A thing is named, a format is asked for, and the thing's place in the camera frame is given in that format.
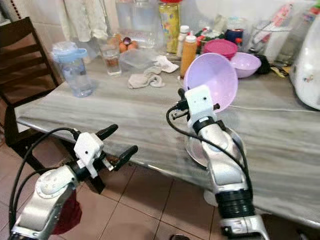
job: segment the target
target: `cable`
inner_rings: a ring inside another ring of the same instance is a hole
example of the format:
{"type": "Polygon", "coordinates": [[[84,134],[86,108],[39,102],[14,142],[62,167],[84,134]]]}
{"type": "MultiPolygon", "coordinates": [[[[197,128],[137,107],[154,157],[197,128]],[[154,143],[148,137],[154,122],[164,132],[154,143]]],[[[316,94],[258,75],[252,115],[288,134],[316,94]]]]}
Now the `cable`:
{"type": "Polygon", "coordinates": [[[9,229],[12,229],[12,227],[14,226],[15,222],[14,222],[14,219],[13,219],[13,205],[14,205],[14,200],[15,200],[15,194],[16,194],[16,190],[17,190],[17,185],[18,185],[18,182],[19,182],[19,178],[21,176],[21,172],[27,162],[27,159],[29,157],[29,155],[32,153],[33,149],[40,143],[42,142],[44,139],[46,139],[47,137],[49,137],[51,134],[55,133],[55,132],[58,132],[58,131],[69,131],[70,133],[72,133],[73,137],[77,136],[79,133],[72,129],[72,128],[69,128],[69,127],[60,127],[60,128],[56,128],[52,131],[49,131],[47,132],[46,134],[44,134],[43,136],[41,136],[37,141],[34,142],[34,144],[26,151],[26,154],[24,155],[24,158],[22,160],[22,163],[20,165],[20,168],[15,176],[15,179],[14,179],[14,184],[13,184],[13,187],[12,187],[12,192],[11,192],[11,195],[10,195],[10,202],[9,202],[9,229]]]}
{"type": "Polygon", "coordinates": [[[53,170],[53,169],[57,169],[57,167],[48,167],[48,168],[43,168],[43,169],[39,169],[37,171],[34,171],[32,173],[30,173],[21,183],[18,191],[16,192],[16,196],[15,196],[15,201],[13,204],[13,209],[12,209],[12,220],[14,222],[16,222],[16,214],[17,214],[17,207],[18,207],[18,202],[19,202],[19,198],[20,198],[20,194],[25,186],[25,184],[27,183],[27,181],[34,175],[36,174],[43,174],[44,172],[47,172],[49,170],[53,170]]]}
{"type": "Polygon", "coordinates": [[[203,138],[201,136],[197,136],[195,134],[192,134],[192,133],[189,133],[189,132],[186,132],[186,131],[183,131],[183,130],[177,128],[170,120],[170,113],[175,109],[177,109],[177,106],[171,107],[165,114],[166,121],[170,125],[170,127],[172,127],[175,131],[177,131],[180,134],[183,134],[183,135],[186,135],[188,137],[192,137],[192,138],[198,139],[198,140],[200,140],[202,142],[205,142],[205,143],[217,148],[218,150],[220,150],[221,152],[226,154],[229,158],[231,158],[241,168],[241,170],[243,171],[243,173],[245,175],[245,178],[246,178],[246,181],[247,181],[247,185],[248,185],[249,191],[251,193],[251,198],[252,198],[253,197],[253,187],[252,187],[251,179],[250,179],[250,176],[249,176],[247,158],[246,158],[246,155],[245,155],[244,151],[239,146],[239,144],[236,143],[236,146],[239,148],[239,151],[240,151],[240,153],[242,155],[245,167],[242,166],[241,163],[234,156],[232,156],[229,152],[227,152],[226,150],[224,150],[220,146],[214,144],[213,142],[211,142],[211,141],[209,141],[209,140],[207,140],[207,139],[205,139],[205,138],[203,138]]]}

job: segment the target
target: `pink bowl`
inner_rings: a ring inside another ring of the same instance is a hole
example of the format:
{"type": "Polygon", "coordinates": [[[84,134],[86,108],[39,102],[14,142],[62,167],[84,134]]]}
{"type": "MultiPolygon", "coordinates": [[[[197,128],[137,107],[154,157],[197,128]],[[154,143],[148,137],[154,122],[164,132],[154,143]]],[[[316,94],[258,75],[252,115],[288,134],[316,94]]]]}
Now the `pink bowl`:
{"type": "Polygon", "coordinates": [[[210,88],[213,104],[220,104],[221,112],[235,99],[238,90],[238,78],[230,61],[217,53],[205,53],[197,57],[184,76],[184,90],[200,85],[210,88]]]}
{"type": "Polygon", "coordinates": [[[261,66],[261,61],[259,58],[244,52],[237,52],[230,62],[235,68],[239,79],[251,76],[261,66]]]}

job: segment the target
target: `red cloth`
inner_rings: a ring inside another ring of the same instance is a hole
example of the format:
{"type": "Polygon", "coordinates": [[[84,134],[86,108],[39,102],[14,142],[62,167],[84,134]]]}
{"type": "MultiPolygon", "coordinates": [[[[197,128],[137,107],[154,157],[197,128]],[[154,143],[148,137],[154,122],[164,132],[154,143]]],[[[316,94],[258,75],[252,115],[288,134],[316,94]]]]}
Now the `red cloth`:
{"type": "Polygon", "coordinates": [[[74,190],[71,196],[65,201],[61,210],[60,218],[52,232],[53,235],[64,234],[80,223],[82,211],[77,202],[77,193],[74,190]]]}

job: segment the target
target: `condiment bottle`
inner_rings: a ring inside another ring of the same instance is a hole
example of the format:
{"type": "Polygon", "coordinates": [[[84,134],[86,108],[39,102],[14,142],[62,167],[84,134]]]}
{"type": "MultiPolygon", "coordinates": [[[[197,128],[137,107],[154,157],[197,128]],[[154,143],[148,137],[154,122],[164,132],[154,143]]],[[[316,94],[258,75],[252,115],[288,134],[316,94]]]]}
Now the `condiment bottle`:
{"type": "Polygon", "coordinates": [[[182,50],[184,48],[184,42],[188,32],[189,32],[189,26],[187,25],[180,26],[180,34],[178,36],[178,47],[176,48],[176,56],[179,58],[182,57],[182,50]]]}
{"type": "Polygon", "coordinates": [[[196,58],[197,51],[197,37],[194,35],[189,35],[185,37],[182,50],[182,60],[180,67],[180,78],[185,77],[186,71],[189,68],[190,64],[196,58]]]}

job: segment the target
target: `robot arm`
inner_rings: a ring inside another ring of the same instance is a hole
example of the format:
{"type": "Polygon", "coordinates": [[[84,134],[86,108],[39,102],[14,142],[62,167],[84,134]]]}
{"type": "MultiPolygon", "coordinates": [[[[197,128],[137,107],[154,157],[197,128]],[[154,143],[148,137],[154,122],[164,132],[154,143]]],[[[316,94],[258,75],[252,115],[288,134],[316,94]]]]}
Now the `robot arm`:
{"type": "Polygon", "coordinates": [[[35,184],[34,193],[15,222],[10,240],[47,240],[54,230],[64,203],[88,177],[95,178],[98,171],[107,167],[117,171],[138,151],[136,145],[119,157],[103,152],[102,140],[110,136],[117,125],[97,133],[80,133],[76,137],[74,151],[78,161],[42,174],[35,184]]]}
{"type": "Polygon", "coordinates": [[[177,103],[177,112],[188,112],[188,128],[202,141],[203,153],[208,160],[207,170],[211,176],[213,193],[221,216],[221,230],[230,239],[269,240],[261,216],[256,215],[252,191],[244,169],[240,167],[241,152],[232,137],[224,131],[224,126],[214,113],[211,93],[207,86],[201,85],[185,92],[177,103]]]}

